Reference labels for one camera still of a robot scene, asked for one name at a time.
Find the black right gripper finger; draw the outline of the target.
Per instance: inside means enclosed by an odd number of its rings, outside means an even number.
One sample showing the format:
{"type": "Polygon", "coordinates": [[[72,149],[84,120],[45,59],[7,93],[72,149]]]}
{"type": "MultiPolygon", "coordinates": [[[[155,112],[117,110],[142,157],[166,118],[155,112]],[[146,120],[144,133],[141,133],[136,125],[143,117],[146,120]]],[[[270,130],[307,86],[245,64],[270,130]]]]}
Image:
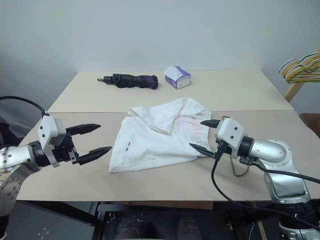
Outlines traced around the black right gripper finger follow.
{"type": "Polygon", "coordinates": [[[221,123],[221,120],[218,120],[218,119],[210,119],[210,120],[204,120],[200,122],[201,125],[207,126],[209,128],[214,128],[214,129],[217,129],[220,123],[221,123]]]}
{"type": "Polygon", "coordinates": [[[205,155],[209,158],[215,158],[215,153],[211,152],[210,150],[207,150],[205,147],[194,144],[194,143],[189,143],[189,145],[194,148],[196,151],[198,151],[200,154],[205,155]]]}

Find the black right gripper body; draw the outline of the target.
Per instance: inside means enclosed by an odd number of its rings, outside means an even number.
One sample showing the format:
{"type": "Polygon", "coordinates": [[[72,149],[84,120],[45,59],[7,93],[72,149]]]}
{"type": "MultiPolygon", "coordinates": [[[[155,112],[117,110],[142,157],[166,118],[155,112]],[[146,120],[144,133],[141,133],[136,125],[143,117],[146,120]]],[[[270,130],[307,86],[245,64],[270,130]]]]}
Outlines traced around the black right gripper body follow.
{"type": "Polygon", "coordinates": [[[223,140],[218,140],[218,139],[216,139],[215,142],[217,143],[217,148],[216,148],[216,151],[214,153],[214,157],[213,158],[216,161],[219,161],[221,159],[221,157],[223,156],[223,154],[227,154],[227,155],[231,155],[232,154],[232,149],[228,145],[227,142],[225,142],[223,140]]]}

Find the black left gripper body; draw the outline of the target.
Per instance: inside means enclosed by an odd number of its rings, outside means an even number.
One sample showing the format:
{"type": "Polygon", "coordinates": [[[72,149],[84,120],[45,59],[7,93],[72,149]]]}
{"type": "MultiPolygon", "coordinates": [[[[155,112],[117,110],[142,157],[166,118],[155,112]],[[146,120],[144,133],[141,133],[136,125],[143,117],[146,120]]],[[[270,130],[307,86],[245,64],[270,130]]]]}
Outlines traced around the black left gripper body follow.
{"type": "Polygon", "coordinates": [[[53,146],[53,156],[49,158],[51,165],[60,165],[60,162],[78,163],[79,154],[72,140],[73,135],[80,133],[78,127],[68,127],[65,134],[51,137],[49,143],[53,146]]]}

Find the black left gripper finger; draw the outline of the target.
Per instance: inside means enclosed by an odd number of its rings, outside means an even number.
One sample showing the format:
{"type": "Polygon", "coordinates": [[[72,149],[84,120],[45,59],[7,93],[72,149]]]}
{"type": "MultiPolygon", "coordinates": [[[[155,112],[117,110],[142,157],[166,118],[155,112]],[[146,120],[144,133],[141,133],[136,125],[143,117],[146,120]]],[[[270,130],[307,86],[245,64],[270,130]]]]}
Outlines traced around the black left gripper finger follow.
{"type": "Polygon", "coordinates": [[[107,152],[109,152],[112,149],[111,146],[106,147],[100,147],[94,150],[89,151],[89,153],[79,156],[78,153],[75,154],[75,160],[72,160],[72,164],[79,164],[84,165],[87,163],[90,163],[92,161],[95,161],[105,155],[107,152]]]}
{"type": "Polygon", "coordinates": [[[74,135],[84,135],[84,134],[90,133],[100,127],[101,127],[100,124],[87,123],[87,124],[80,124],[80,125],[68,127],[65,130],[70,136],[74,136],[74,135]]]}

